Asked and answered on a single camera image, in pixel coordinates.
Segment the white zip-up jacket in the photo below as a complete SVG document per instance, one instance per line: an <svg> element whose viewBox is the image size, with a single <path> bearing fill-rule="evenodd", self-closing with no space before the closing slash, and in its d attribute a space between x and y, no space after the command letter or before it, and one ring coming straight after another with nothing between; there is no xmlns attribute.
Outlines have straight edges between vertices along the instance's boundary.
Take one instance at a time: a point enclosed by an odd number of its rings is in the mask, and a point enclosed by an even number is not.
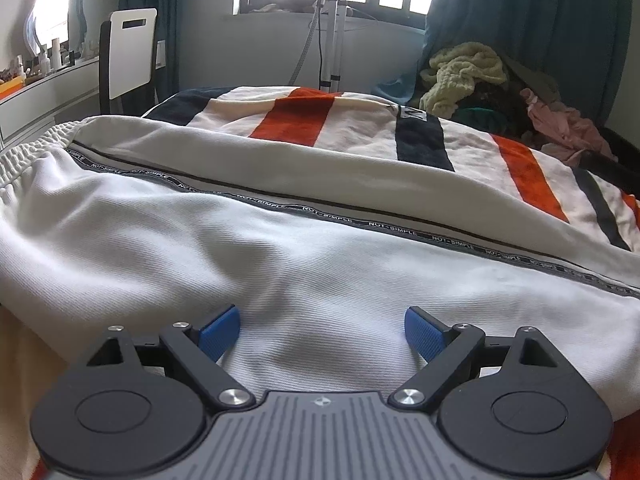
<svg viewBox="0 0 640 480"><path fill-rule="evenodd" d="M1 159L1 302L66 360L105 327L241 311L250 390L390 391L418 306L538 327L639 406L639 258L452 172L166 122L58 126Z"/></svg>

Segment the striped cream bed blanket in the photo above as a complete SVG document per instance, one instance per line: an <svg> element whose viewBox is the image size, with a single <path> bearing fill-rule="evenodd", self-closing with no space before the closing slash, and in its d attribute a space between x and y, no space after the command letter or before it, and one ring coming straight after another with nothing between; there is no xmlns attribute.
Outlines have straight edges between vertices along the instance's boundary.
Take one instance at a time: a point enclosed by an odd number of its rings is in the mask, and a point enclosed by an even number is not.
<svg viewBox="0 0 640 480"><path fill-rule="evenodd" d="M291 87L181 92L141 119L446 170L484 184L639 258L639 199L596 177L590 194L559 160L527 146L376 96ZM27 419L66 360L1 303L1 474L39 479ZM602 470L639 474L639 407L615 417Z"/></svg>

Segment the black garment on bed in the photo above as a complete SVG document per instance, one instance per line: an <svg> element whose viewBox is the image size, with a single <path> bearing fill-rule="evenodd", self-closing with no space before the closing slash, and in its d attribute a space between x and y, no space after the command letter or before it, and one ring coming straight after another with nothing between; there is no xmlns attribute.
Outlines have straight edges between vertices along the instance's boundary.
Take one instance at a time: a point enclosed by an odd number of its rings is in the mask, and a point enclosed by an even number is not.
<svg viewBox="0 0 640 480"><path fill-rule="evenodd" d="M515 140L570 168L580 188L593 194L599 177L627 195L639 198L639 150L608 128L546 127L521 129Z"/></svg>

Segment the pink crumpled garment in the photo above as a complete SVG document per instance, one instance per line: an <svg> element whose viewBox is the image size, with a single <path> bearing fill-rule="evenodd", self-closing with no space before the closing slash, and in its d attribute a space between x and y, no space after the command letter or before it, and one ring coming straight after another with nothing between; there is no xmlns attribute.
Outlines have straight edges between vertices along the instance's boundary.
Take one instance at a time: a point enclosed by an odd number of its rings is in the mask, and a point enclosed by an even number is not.
<svg viewBox="0 0 640 480"><path fill-rule="evenodd" d="M617 162L610 144L600 135L596 125L582 117L576 108L567 107L561 101L548 105L529 88L521 90L520 96L526 103L533 127L546 139L541 148L544 154L570 167L578 167L587 152Z"/></svg>

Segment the white drawer dresser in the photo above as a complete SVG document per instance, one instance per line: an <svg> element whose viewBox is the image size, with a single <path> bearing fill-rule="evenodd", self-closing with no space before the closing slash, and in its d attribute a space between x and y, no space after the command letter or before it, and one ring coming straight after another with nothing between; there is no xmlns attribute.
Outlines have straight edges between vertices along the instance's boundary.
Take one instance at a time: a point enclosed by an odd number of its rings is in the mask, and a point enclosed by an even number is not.
<svg viewBox="0 0 640 480"><path fill-rule="evenodd" d="M1 101L1 151L100 112L99 59L76 63Z"/></svg>

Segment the pale yellow knitted garment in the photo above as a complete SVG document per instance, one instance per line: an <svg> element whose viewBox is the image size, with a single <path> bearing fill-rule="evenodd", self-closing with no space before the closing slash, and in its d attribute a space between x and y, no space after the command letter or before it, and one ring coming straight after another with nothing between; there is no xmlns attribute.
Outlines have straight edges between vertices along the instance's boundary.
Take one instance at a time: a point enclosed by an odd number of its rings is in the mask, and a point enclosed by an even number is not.
<svg viewBox="0 0 640 480"><path fill-rule="evenodd" d="M508 79L496 51L474 41L439 50L420 77L427 88L420 97L420 109L446 119L458 109L459 101L474 92L479 81L500 86Z"/></svg>

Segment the teal window curtain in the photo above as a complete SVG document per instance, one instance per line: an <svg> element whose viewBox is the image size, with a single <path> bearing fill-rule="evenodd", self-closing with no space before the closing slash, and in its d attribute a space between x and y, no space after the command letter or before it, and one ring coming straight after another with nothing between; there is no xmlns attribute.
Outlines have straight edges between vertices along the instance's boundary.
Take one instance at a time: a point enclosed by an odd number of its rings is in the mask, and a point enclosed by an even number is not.
<svg viewBox="0 0 640 480"><path fill-rule="evenodd" d="M421 54L373 92L406 104L437 51L476 41L552 77L566 105L603 124L620 88L631 15L632 0L432 0Z"/></svg>

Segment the oval vanity mirror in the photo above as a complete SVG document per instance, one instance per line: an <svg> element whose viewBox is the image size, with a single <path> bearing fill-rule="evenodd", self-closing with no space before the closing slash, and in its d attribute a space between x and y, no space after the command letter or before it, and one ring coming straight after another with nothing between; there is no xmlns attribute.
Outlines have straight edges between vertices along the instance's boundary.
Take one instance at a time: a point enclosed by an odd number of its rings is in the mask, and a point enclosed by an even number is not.
<svg viewBox="0 0 640 480"><path fill-rule="evenodd" d="M24 39L33 55L49 50L52 40L79 52L87 35L84 0L35 0L26 18Z"/></svg>

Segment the white chair dark frame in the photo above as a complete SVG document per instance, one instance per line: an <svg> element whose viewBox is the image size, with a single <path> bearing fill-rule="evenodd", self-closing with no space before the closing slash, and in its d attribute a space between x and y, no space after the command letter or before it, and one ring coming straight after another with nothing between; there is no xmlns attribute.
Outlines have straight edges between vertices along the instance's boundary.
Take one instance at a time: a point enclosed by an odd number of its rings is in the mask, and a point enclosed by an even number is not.
<svg viewBox="0 0 640 480"><path fill-rule="evenodd" d="M142 112L155 101L157 57L155 8L114 11L102 23L99 41L99 101L102 115L112 104L138 96Z"/></svg>

